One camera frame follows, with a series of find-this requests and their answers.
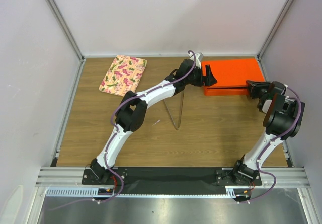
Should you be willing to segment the orange chocolate box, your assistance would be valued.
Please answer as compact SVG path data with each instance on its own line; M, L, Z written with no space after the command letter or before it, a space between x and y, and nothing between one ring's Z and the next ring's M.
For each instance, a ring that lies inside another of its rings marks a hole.
M246 88L210 89L204 88L205 96L247 96Z

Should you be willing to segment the orange box lid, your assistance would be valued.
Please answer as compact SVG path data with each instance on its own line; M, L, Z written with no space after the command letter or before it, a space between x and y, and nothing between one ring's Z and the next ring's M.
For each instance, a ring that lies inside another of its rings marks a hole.
M264 77L255 58L208 60L202 66L209 65L217 83L213 89L245 87L246 80L263 82Z

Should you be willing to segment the metal tongs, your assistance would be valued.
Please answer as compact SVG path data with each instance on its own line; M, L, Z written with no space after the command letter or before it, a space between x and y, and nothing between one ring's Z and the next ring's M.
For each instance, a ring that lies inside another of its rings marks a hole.
M179 130L182 120L184 91L163 100L165 109L175 130Z

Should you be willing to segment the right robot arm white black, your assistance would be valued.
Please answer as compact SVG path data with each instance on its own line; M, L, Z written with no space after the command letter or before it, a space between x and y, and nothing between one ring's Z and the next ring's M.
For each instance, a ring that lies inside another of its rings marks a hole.
M249 96L259 100L257 108L265 113L264 132L255 146L235 163L231 177L238 185L256 180L262 164L272 151L297 135L305 109L305 103L287 84L250 80L246 83Z

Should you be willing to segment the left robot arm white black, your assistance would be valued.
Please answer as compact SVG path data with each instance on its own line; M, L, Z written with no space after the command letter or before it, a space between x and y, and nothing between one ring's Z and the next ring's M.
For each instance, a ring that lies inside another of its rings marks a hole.
M93 178L100 184L110 180L120 150L129 136L142 126L149 107L182 92L186 85L202 87L216 83L210 65L202 65L197 58L185 59L178 69L156 86L139 93L127 92L112 114L111 136L103 150L90 163Z

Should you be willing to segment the floral tray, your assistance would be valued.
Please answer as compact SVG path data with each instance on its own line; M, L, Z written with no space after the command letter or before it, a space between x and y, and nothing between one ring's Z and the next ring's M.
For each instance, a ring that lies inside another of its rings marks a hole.
M128 91L135 92L146 66L146 59L117 55L105 74L99 91L122 97Z

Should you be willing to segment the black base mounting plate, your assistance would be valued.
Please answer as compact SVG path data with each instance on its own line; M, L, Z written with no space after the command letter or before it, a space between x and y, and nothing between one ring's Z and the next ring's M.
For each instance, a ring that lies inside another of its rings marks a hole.
M256 172L254 179L247 176L233 176L231 168L220 167L114 167L120 176L106 171L97 177L90 168L85 168L83 185L117 184L116 190L124 181L122 194L138 195L215 195L224 194L227 186L237 186L247 190L262 184Z

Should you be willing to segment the aluminium frame post right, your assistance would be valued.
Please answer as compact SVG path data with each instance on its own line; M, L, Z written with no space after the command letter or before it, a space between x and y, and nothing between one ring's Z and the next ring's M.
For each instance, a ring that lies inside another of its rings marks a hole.
M267 48L269 47L271 41L273 40L274 36L276 35L280 25L282 24L283 20L285 19L288 11L290 10L292 4L293 4L294 0L286 0L280 13L278 14L268 36L266 37L263 45L261 46L258 54L257 54L257 58L258 60L261 60L261 58L264 56Z

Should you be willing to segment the aluminium frame post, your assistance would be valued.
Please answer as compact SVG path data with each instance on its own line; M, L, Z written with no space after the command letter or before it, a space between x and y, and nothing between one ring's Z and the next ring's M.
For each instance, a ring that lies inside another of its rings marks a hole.
M278 14L268 36L266 37L263 45L261 46L258 54L257 54L257 58L258 60L261 60L261 58L264 56L267 48L269 47L271 41L273 40L274 36L276 35L280 25L282 24L283 20L285 19L288 11L290 10L292 4L293 4L294 0L286 0L280 13Z
M79 46L78 46L78 44L77 44L77 42L75 40L75 38L74 38L74 36L73 36L73 34L72 34L68 24L67 24L62 12L61 12L56 0L46 0L46 2L49 5L49 7L50 7L55 19L57 20L59 26L61 27L64 35L66 36L66 38L67 38L69 44L71 45L74 53L76 54L77 58L81 62L83 62L84 56L83 56L83 54L82 54L82 52L81 52L81 50L80 50L80 48L79 48Z

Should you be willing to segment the aluminium frame post left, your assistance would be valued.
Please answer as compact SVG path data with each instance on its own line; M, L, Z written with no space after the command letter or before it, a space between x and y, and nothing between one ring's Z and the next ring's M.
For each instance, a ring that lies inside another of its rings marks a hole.
M83 56L83 54L82 54L82 52L81 52L81 50L80 50L80 48L79 48L79 46L78 46L78 44L77 44L77 42L75 40L75 38L74 38L74 36L73 36L73 34L72 34L68 24L67 24L62 12L61 12L56 0L46 0L46 2L49 5L49 7L50 7L55 19L57 20L59 26L61 27L64 35L66 36L66 38L67 38L69 44L71 45L74 53L76 54L77 58L81 62L83 62L84 56Z

